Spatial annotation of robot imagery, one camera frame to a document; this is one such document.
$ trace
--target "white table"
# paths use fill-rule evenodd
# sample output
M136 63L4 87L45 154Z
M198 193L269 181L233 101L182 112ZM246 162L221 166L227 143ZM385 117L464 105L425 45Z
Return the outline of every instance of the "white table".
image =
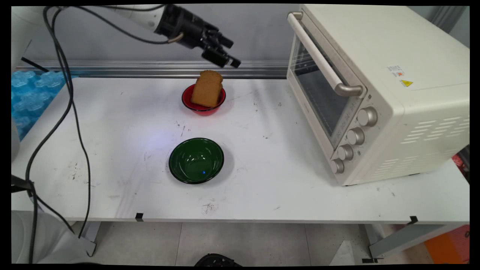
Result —
M469 185L452 161L413 176L339 186L286 80L226 79L213 115L188 110L195 79L75 78L74 100L91 164L90 221L233 221L416 224L469 223ZM65 110L64 88L20 143L12 174ZM177 181L168 158L194 137L216 141L222 171L198 185ZM38 153L36 191L69 221L84 219L86 161L73 110ZM25 192L12 210L32 210Z

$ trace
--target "tile floor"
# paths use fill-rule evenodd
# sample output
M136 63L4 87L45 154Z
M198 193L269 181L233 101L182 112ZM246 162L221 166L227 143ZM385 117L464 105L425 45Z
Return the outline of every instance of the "tile floor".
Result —
M81 222L73 228L79 230ZM94 262L193 266L219 253L242 266L329 265L344 240L355 264L369 258L368 237L357 224L102 222ZM432 263L424 244L380 264Z

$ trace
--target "oven door handle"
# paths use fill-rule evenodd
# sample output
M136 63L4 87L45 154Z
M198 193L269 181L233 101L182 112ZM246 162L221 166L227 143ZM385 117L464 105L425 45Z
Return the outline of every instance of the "oven door handle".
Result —
M307 32L303 30L302 26L298 22L297 18L301 18L299 12L290 12L288 14L287 20L295 31L295 34L298 36L304 47L307 49L308 53L311 55L313 61L318 66L320 71L327 79L328 83L332 89L337 93L337 95L342 97L358 97L363 92L362 86L346 86L342 83L338 75L335 73L333 68L328 64L327 60L321 52L317 49L313 41L308 36Z

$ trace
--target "warning label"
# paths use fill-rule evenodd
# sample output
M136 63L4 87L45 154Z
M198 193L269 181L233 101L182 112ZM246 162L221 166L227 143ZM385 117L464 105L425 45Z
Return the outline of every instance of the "warning label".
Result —
M405 87L409 87L413 82L405 81L405 80L400 80L400 82L403 84Z
M393 74L393 76L395 76L395 77L405 76L405 72L403 72L403 70L400 66L389 66L387 68Z

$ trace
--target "slice of bread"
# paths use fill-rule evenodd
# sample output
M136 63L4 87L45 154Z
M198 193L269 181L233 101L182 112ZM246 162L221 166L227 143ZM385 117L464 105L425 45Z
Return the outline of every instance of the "slice of bread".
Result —
M216 71L205 70L200 72L190 101L209 108L215 107L218 104L222 81L222 75Z

